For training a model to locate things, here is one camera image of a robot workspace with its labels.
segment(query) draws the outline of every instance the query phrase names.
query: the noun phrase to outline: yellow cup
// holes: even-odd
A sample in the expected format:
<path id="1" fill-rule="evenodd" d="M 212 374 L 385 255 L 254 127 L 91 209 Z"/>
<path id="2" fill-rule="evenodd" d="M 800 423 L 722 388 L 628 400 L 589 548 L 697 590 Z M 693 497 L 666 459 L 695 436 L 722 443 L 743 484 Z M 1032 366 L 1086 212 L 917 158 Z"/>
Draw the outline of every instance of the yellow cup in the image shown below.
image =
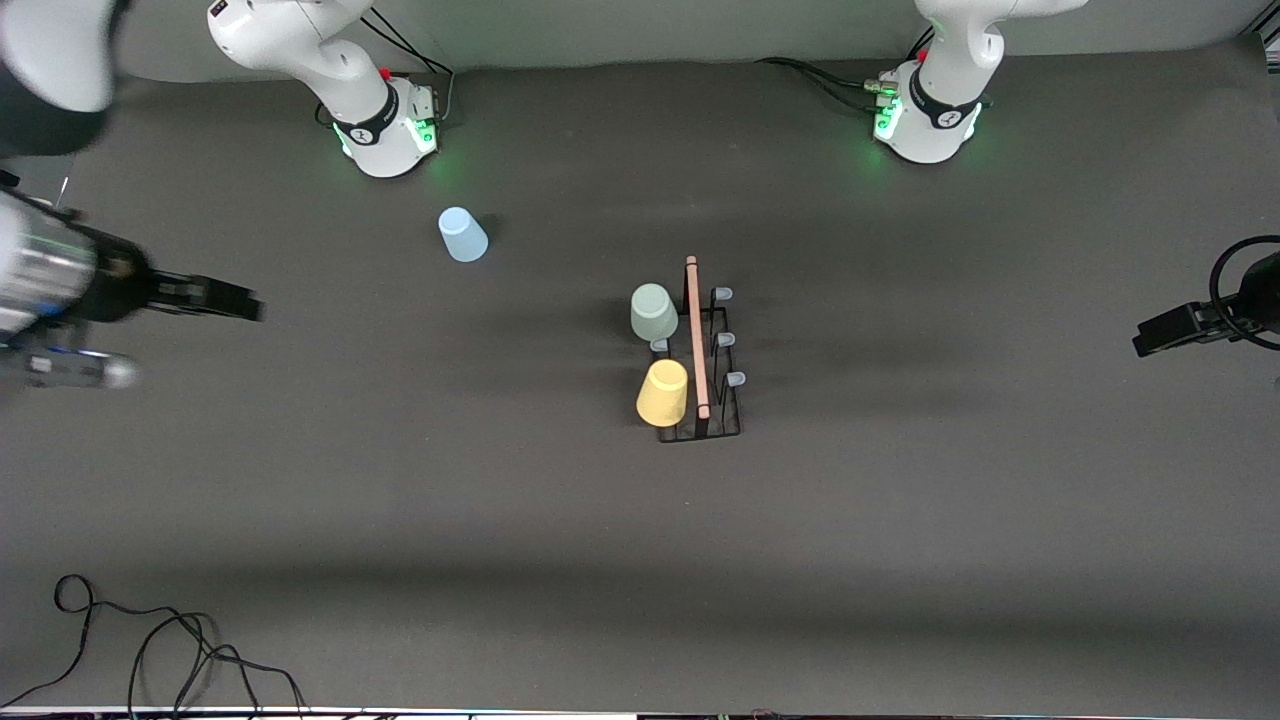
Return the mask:
<path id="1" fill-rule="evenodd" d="M 687 404 L 689 372 L 685 366 L 675 360 L 658 360 L 650 365 L 636 398 L 640 418 L 655 428 L 669 428 L 680 424 Z"/>

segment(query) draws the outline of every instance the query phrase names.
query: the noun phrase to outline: black cable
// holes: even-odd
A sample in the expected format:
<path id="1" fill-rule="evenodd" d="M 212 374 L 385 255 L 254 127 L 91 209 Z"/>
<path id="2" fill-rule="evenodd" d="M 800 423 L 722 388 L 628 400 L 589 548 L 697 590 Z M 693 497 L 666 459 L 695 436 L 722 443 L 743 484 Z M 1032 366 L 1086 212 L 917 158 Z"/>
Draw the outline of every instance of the black cable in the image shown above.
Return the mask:
<path id="1" fill-rule="evenodd" d="M 422 64 L 426 65 L 426 69 L 431 70 L 433 73 L 436 72 L 436 68 L 439 68 L 442 72 L 445 72 L 445 73 L 448 73 L 451 76 L 453 74 L 453 70 L 449 69 L 443 63 L 440 63 L 438 60 L 433 60 L 431 58 L 428 58 L 426 55 L 419 53 L 417 47 L 413 47 L 413 44 L 410 42 L 408 40 L 406 40 L 404 36 L 401 35 L 401 32 L 398 29 L 396 29 L 396 26 L 393 26 L 387 19 L 385 15 L 383 15 L 381 13 L 378 12 L 378 8 L 370 8 L 370 10 L 374 13 L 374 17 L 376 17 L 379 20 L 381 20 L 383 24 L 385 24 L 387 28 L 392 31 L 392 35 L 394 35 L 397 38 L 399 38 L 399 41 L 397 41 L 396 38 L 393 38 L 390 35 L 387 35 L 385 32 L 383 32 L 381 28 L 379 28 L 374 23 L 369 22 L 367 18 L 360 18 L 360 22 L 362 22 L 365 24 L 365 27 L 367 27 L 369 29 L 374 31 L 379 37 L 381 37 L 387 42 L 390 42 L 396 47 L 398 47 L 398 49 L 403 50 L 404 53 L 408 53 L 410 55 L 412 55 L 412 56 L 417 58 L 419 60 L 421 60 Z"/>
<path id="2" fill-rule="evenodd" d="M 799 70 L 800 74 L 803 74 L 804 77 L 809 78 L 814 85 L 818 86 L 818 90 L 822 90 L 824 94 L 827 94 L 828 97 L 833 99 L 836 102 L 840 102 L 841 105 L 844 105 L 846 108 L 851 108 L 854 110 L 860 110 L 860 111 L 865 111 L 865 113 L 874 113 L 874 111 L 877 111 L 877 108 L 874 105 L 869 105 L 869 104 L 864 104 L 864 102 L 855 102 L 855 101 L 850 100 L 849 97 L 845 97 L 844 95 L 840 95 L 838 92 L 836 92 L 835 88 L 832 88 L 831 86 L 828 86 L 823 81 L 831 82 L 831 83 L 836 85 L 837 87 L 856 88 L 856 90 L 861 90 L 863 83 L 860 83 L 860 82 L 854 82 L 854 81 L 850 81 L 850 79 L 845 79 L 845 78 L 842 78 L 840 76 L 836 76 L 836 74 L 832 74 L 832 73 L 829 73 L 829 72 L 827 72 L 827 70 L 824 70 L 824 69 L 822 69 L 822 68 L 819 68 L 819 67 L 817 67 L 814 64 L 805 63 L 803 60 L 795 60 L 792 58 L 762 58 L 762 59 L 756 60 L 756 63 L 764 63 L 764 64 L 768 64 L 768 65 L 782 65 L 782 67 L 786 67 L 786 68 L 792 68 L 795 70 Z"/>
<path id="3" fill-rule="evenodd" d="M 453 72 L 452 68 L 449 68 L 444 63 L 440 63 L 439 60 L 433 60 L 431 58 L 428 58 L 426 55 L 419 53 L 417 47 L 413 47 L 413 44 L 410 42 L 407 37 L 404 37 L 403 35 L 401 35 L 401 31 L 396 29 L 396 26 L 393 26 L 392 22 L 388 20 L 385 15 L 383 15 L 380 12 L 378 12 L 378 8 L 370 8 L 370 12 L 372 12 L 374 17 L 376 17 L 379 20 L 381 20 L 383 24 L 387 26 L 387 29 L 392 31 L 392 35 L 394 35 L 397 38 L 399 38 L 399 41 L 397 42 L 389 35 L 387 35 L 385 32 L 383 32 L 378 26 L 375 26 L 374 23 L 369 22 L 367 18 L 360 18 L 360 22 L 365 23 L 365 27 L 367 27 L 369 29 L 374 31 L 379 37 L 381 37 L 387 42 L 390 42 L 393 46 L 396 46 L 396 47 L 401 49 L 402 51 L 408 53 L 410 55 L 412 55 L 412 56 L 417 58 L 419 60 L 421 60 L 422 64 L 426 65 L 428 70 L 431 70 L 434 73 L 434 72 L 436 72 L 436 68 L 439 68 L 440 72 L 444 72 L 445 74 L 449 76 L 449 87 L 448 87 L 448 90 L 444 91 L 444 95 L 445 95 L 444 111 L 439 113 L 439 119 L 440 120 L 448 119 L 449 113 L 453 111 L 453 85 L 457 81 L 457 74 Z"/>
<path id="4" fill-rule="evenodd" d="M 82 607 L 70 607 L 63 601 L 63 593 L 65 592 L 67 585 L 70 582 L 78 582 L 84 588 L 84 594 L 87 600 Z M 191 673 L 188 673 L 187 680 L 183 683 L 182 691 L 174 700 L 174 708 L 173 708 L 174 719 L 178 717 L 178 714 L 182 708 L 183 702 L 187 698 L 187 694 L 191 692 L 191 688 L 200 679 L 201 673 L 211 667 L 211 664 L 214 662 L 224 662 L 228 665 L 234 665 L 239 670 L 241 682 L 244 684 L 244 692 L 248 696 L 250 702 L 253 705 L 255 711 L 260 711 L 262 708 L 262 705 L 261 702 L 259 702 L 257 694 L 253 692 L 253 684 L 248 679 L 248 670 L 257 670 L 260 673 L 273 673 L 284 676 L 284 679 L 288 680 L 289 683 L 289 691 L 293 693 L 293 701 L 294 705 L 297 706 L 298 716 L 300 717 L 302 716 L 302 706 L 306 705 L 306 700 L 302 697 L 302 691 L 298 688 L 298 684 L 293 679 L 293 675 L 279 667 L 271 667 L 269 665 L 250 662 L 248 660 L 241 657 L 239 651 L 236 650 L 236 647 L 232 644 L 224 643 L 215 647 L 205 637 L 204 621 L 207 620 L 211 628 L 214 625 L 214 619 L 206 612 L 179 612 L 177 609 L 170 607 L 168 605 L 160 607 L 152 607 L 148 610 L 134 610 L 132 607 L 125 607 L 123 605 L 118 605 L 110 601 L 96 600 L 93 597 L 93 585 L 88 582 L 87 578 L 77 574 L 63 575 L 61 578 L 59 578 L 58 584 L 54 585 L 54 606 L 58 607 L 59 611 L 67 615 L 79 615 L 81 612 L 84 614 L 84 623 L 83 625 L 81 625 L 79 646 L 76 650 L 76 657 L 72 659 L 70 665 L 67 666 L 67 670 L 64 670 L 61 675 L 54 678 L 47 683 L 41 683 L 38 685 L 35 685 L 32 688 L 28 688 L 18 693 L 4 705 L 0 705 L 0 708 L 9 707 L 10 705 L 22 701 L 31 693 L 56 685 L 58 683 L 70 676 L 70 674 L 76 670 L 76 667 L 79 666 L 81 660 L 84 657 L 84 648 L 88 644 L 88 629 L 93 623 L 95 612 L 101 607 L 109 607 L 111 610 L 115 610 L 116 612 L 122 612 L 124 615 L 134 615 L 134 616 L 152 615 L 156 612 L 169 614 L 169 618 L 163 620 L 159 625 L 152 628 L 150 633 L 147 633 L 146 638 L 142 641 L 142 644 L 138 647 L 137 655 L 134 655 L 133 657 L 133 667 L 129 673 L 129 687 L 128 687 L 128 711 L 131 717 L 133 716 L 133 693 L 137 685 L 138 675 L 141 674 L 142 670 L 142 661 L 146 656 L 147 647 L 161 630 L 164 630 L 172 624 L 178 624 L 188 635 L 191 635 L 196 641 L 196 657 L 192 662 Z"/>
<path id="5" fill-rule="evenodd" d="M 374 13 L 375 18 L 378 18 L 379 20 L 383 20 L 383 24 L 387 26 L 387 29 L 392 31 L 392 35 L 394 35 L 396 37 L 398 37 L 399 41 L 404 44 L 404 47 L 408 49 L 410 53 L 412 53 L 420 60 L 422 60 L 424 63 L 426 63 L 428 67 L 435 65 L 435 67 L 440 68 L 442 70 L 449 73 L 451 76 L 453 74 L 453 70 L 451 70 L 449 68 L 444 67 L 442 63 L 438 63 L 438 61 L 428 58 L 426 55 L 422 55 L 421 53 L 419 53 L 417 47 L 413 47 L 413 44 L 410 42 L 403 35 L 401 35 L 401 32 L 398 29 L 396 29 L 396 26 L 393 26 L 390 20 L 388 20 L 381 13 L 378 12 L 378 8 L 370 8 L 370 10 Z"/>
<path id="6" fill-rule="evenodd" d="M 915 45 L 913 45 L 911 49 L 908 50 L 906 59 L 914 60 L 916 54 L 919 54 L 920 50 L 923 50 L 924 46 L 928 45 L 931 40 L 933 40 L 933 35 L 934 35 L 933 26 L 931 24 L 928 29 L 920 33 L 920 37 L 919 40 L 915 41 Z"/>
<path id="7" fill-rule="evenodd" d="M 1266 24 L 1270 23 L 1272 19 L 1275 19 L 1277 13 L 1280 13 L 1280 5 L 1271 8 L 1271 10 L 1266 13 L 1265 17 L 1253 23 L 1253 32 L 1261 33 L 1262 28 L 1266 27 Z"/>
<path id="8" fill-rule="evenodd" d="M 795 68 L 803 73 L 809 73 L 820 77 L 822 79 L 838 85 L 841 87 L 854 87 L 858 90 L 863 88 L 863 83 L 859 81 L 845 79 L 835 73 L 829 73 L 813 63 L 805 63 L 804 60 L 796 60 L 795 58 L 760 58 L 756 63 L 765 63 L 768 65 L 783 65 L 787 68 Z"/>
<path id="9" fill-rule="evenodd" d="M 1235 334 L 1240 336 L 1240 338 L 1247 340 L 1258 347 L 1266 347 L 1267 350 L 1280 352 L 1280 342 L 1262 340 L 1258 337 L 1258 333 L 1247 331 L 1235 323 L 1235 319 L 1231 318 L 1231 313 L 1226 309 L 1226 304 L 1222 302 L 1221 288 L 1219 287 L 1222 281 L 1222 270 L 1226 268 L 1228 261 L 1230 261 L 1236 252 L 1254 245 L 1280 245 L 1280 236 L 1262 234 L 1258 237 L 1251 237 L 1249 240 L 1242 240 L 1231 247 L 1228 247 L 1226 251 L 1219 256 L 1217 263 L 1213 263 L 1213 272 L 1208 274 L 1208 300 L 1213 305 L 1213 310 L 1216 310 L 1219 316 L 1222 318 L 1222 322 L 1226 323 L 1226 327 L 1235 331 Z"/>
<path id="10" fill-rule="evenodd" d="M 329 115 L 329 122 L 326 123 L 326 122 L 324 122 L 324 120 L 323 120 L 323 119 L 320 118 L 320 111 L 321 111 L 321 110 L 324 110 L 325 113 L 328 113 L 328 110 L 326 110 L 326 109 L 325 109 L 325 106 L 324 106 L 324 102 L 316 102 L 316 109 L 315 109 L 315 111 L 314 111 L 314 113 L 311 114 L 311 118 L 312 118 L 312 119 L 314 119 L 314 120 L 316 122 L 316 124 L 317 124 L 317 126 L 320 126 L 320 127 L 323 127 L 323 128 L 328 128 L 328 127 L 330 127 L 330 126 L 333 124 L 333 115 Z"/>

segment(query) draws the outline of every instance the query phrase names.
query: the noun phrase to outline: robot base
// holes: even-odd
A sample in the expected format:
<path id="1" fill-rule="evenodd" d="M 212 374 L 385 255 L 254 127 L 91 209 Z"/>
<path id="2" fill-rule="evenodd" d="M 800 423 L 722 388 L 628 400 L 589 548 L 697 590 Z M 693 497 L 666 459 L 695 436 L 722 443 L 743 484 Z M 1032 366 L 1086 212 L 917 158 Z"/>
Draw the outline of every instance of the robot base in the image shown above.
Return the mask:
<path id="1" fill-rule="evenodd" d="M 892 70 L 881 73 L 881 81 L 896 82 L 906 87 L 911 73 L 920 65 L 915 60 L 902 63 Z M 938 129 L 929 117 L 915 106 L 910 96 L 901 95 L 882 108 L 876 118 L 873 137 L 893 149 L 895 152 L 913 163 L 932 165 L 951 159 L 966 140 L 973 137 L 974 123 L 982 113 L 982 105 L 954 128 Z"/>
<path id="2" fill-rule="evenodd" d="M 422 159 L 435 152 L 439 128 L 435 122 L 435 95 L 430 87 L 419 87 L 404 78 L 387 81 L 399 96 L 399 109 L 390 127 L 383 131 L 374 145 L 348 142 L 334 127 L 342 151 L 356 161 L 366 174 L 375 178 L 393 178 L 413 169 Z"/>

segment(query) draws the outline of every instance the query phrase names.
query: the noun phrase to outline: cup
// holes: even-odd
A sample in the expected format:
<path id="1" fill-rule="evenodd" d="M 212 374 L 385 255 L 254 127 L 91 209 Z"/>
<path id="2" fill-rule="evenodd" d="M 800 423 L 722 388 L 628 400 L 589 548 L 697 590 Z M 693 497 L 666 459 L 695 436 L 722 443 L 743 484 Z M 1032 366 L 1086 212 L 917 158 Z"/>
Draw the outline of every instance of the cup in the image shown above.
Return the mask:
<path id="1" fill-rule="evenodd" d="M 440 213 L 439 227 L 445 250 L 458 263 L 479 260 L 489 250 L 489 236 L 465 208 Z"/>
<path id="2" fill-rule="evenodd" d="M 650 365 L 636 398 L 640 419 L 655 428 L 678 425 L 687 405 L 689 372 L 685 366 L 675 360 L 658 360 Z"/>
<path id="3" fill-rule="evenodd" d="M 676 333 L 678 325 L 680 318 L 667 288 L 646 283 L 631 293 L 631 329 L 640 340 L 666 340 Z"/>

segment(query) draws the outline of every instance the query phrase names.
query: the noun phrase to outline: wooden stick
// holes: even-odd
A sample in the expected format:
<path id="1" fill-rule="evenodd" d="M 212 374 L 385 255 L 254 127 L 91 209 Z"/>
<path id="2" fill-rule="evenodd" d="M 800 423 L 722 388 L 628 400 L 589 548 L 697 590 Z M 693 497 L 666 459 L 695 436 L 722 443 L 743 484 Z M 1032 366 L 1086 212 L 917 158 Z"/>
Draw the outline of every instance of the wooden stick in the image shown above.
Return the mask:
<path id="1" fill-rule="evenodd" d="M 689 286 L 685 296 L 689 299 L 689 332 L 692 334 L 694 348 L 694 388 L 698 391 L 698 419 L 710 420 L 712 404 L 707 392 L 707 345 L 703 338 L 703 299 L 698 290 L 698 258 L 685 258 L 685 279 Z"/>

